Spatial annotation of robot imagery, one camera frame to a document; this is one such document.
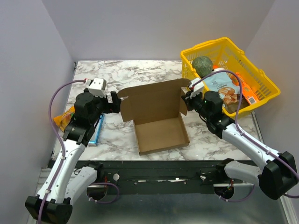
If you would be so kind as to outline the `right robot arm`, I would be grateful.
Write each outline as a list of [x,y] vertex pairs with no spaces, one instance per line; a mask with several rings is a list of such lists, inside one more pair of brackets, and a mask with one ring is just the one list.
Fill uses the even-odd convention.
[[286,195],[299,182],[294,156],[274,150],[241,129],[237,121],[222,112],[220,97],[214,91],[195,95],[188,91],[182,95],[188,111],[196,111],[208,130],[246,154],[254,166],[225,159],[218,165],[215,178],[221,183],[239,179],[259,186],[270,199]]

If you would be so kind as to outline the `yellow plastic basket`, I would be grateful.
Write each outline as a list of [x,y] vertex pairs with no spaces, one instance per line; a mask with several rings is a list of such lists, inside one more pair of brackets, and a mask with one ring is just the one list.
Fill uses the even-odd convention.
[[222,37],[206,41],[185,49],[180,53],[182,59],[182,78],[193,80],[198,77],[192,62],[199,56],[209,57],[213,65],[238,72],[258,96],[259,101],[239,110],[238,117],[244,117],[255,109],[266,104],[269,100],[280,95],[280,89],[266,76],[263,70],[258,69],[229,38]]

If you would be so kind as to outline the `brown cardboard box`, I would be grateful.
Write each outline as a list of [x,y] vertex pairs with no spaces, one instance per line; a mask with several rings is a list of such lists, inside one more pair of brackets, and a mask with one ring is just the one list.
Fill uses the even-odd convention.
[[139,155],[157,153],[189,145],[189,136],[182,119],[185,78],[128,87],[117,96],[121,101],[124,122],[133,121]]

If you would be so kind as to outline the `orange candy bag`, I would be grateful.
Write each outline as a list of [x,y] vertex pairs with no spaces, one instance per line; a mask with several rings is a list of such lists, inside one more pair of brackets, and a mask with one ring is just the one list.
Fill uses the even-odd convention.
[[63,114],[56,116],[53,121],[56,126],[63,132],[67,125],[70,123],[73,115],[75,113],[75,108],[72,106],[69,110],[65,111]]

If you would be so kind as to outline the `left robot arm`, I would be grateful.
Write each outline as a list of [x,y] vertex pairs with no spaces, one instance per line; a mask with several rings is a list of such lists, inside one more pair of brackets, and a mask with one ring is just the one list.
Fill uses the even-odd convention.
[[119,113],[121,99],[111,92],[112,102],[107,96],[95,96],[88,90],[77,95],[75,113],[59,140],[60,153],[47,180],[36,196],[29,196],[25,207],[39,224],[65,224],[69,221],[73,205],[90,184],[103,181],[100,165],[87,165],[74,179],[75,166],[95,132],[100,116],[104,113]]

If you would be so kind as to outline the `light blue snack pouch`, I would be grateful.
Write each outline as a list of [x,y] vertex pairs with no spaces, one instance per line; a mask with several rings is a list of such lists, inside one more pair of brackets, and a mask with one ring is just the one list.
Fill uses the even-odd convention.
[[214,74],[204,80],[211,91],[218,92],[224,106],[229,106],[239,101],[240,87],[235,85],[226,72]]

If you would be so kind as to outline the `blue toothpaste box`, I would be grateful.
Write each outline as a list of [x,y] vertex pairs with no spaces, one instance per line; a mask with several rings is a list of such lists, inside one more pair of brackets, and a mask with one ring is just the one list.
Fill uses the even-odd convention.
[[94,132],[93,136],[91,137],[91,139],[89,140],[89,143],[88,143],[89,146],[97,146],[98,145],[104,117],[105,117],[104,114],[100,115],[99,120],[96,124],[95,132]]

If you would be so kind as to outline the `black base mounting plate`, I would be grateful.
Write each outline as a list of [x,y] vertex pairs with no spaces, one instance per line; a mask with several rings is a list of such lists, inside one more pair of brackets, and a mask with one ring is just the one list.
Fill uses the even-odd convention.
[[86,193],[105,195],[215,194],[232,196],[237,183],[259,185],[262,170],[243,161],[70,161],[52,164],[44,183],[49,201],[73,204]]

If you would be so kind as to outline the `orange snack box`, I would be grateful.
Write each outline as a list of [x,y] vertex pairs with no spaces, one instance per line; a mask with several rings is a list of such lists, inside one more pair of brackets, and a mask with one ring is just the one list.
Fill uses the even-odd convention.
[[249,105],[253,105],[259,102],[258,96],[253,92],[252,88],[243,80],[241,74],[239,72],[236,73],[242,83],[242,94],[244,98],[247,100]]

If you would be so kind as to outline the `white orange bottle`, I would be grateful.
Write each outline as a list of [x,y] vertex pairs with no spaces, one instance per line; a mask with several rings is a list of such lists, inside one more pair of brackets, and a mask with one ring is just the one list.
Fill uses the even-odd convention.
[[217,67],[217,66],[214,66],[212,72],[222,71],[222,70],[224,70],[224,69],[225,69],[225,68],[223,68],[223,67]]

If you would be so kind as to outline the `green round melon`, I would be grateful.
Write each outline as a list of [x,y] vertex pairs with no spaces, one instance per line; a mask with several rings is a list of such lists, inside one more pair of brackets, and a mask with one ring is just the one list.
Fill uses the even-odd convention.
[[212,72],[213,62],[207,56],[199,56],[193,60],[192,67],[196,70],[200,78],[204,78]]

